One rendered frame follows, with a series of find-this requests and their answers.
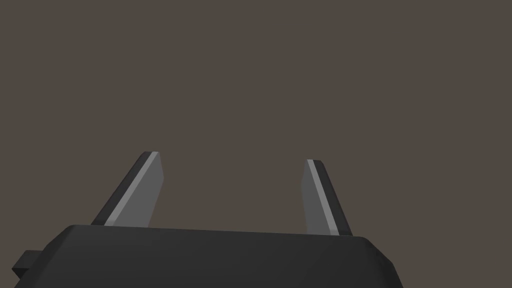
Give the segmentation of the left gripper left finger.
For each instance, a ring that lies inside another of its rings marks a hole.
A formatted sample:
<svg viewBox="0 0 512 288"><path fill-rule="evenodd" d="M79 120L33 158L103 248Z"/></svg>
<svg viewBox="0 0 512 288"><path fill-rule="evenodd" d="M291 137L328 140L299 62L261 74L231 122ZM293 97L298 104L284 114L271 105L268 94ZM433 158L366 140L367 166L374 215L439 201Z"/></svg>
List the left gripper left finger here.
<svg viewBox="0 0 512 288"><path fill-rule="evenodd" d="M145 151L135 161L92 221L95 226L149 227L164 171L161 153Z"/></svg>

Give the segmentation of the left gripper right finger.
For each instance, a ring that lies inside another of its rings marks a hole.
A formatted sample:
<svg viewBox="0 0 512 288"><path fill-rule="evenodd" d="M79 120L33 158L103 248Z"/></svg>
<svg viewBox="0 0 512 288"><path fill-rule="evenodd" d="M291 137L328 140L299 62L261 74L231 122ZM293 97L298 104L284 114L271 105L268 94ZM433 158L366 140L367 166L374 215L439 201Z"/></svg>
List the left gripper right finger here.
<svg viewBox="0 0 512 288"><path fill-rule="evenodd" d="M316 159L305 161L301 194L307 234L353 235L322 161Z"/></svg>

